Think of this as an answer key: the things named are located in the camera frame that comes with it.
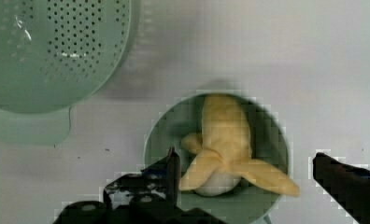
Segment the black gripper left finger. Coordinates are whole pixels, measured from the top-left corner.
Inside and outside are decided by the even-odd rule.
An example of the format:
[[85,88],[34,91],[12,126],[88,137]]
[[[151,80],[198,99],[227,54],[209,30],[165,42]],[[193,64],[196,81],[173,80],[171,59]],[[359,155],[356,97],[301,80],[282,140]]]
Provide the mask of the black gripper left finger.
[[165,157],[139,173],[122,175],[107,184],[103,190],[103,202],[112,209],[115,204],[128,205],[136,198],[156,195],[177,204],[180,175],[180,156],[174,147],[170,147]]

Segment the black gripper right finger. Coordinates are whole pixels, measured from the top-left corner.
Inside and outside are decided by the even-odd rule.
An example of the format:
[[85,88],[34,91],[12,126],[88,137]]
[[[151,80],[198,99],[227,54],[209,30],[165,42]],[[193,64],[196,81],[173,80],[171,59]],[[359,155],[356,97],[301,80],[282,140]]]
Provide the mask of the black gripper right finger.
[[370,170],[317,153],[313,178],[359,224],[370,224]]

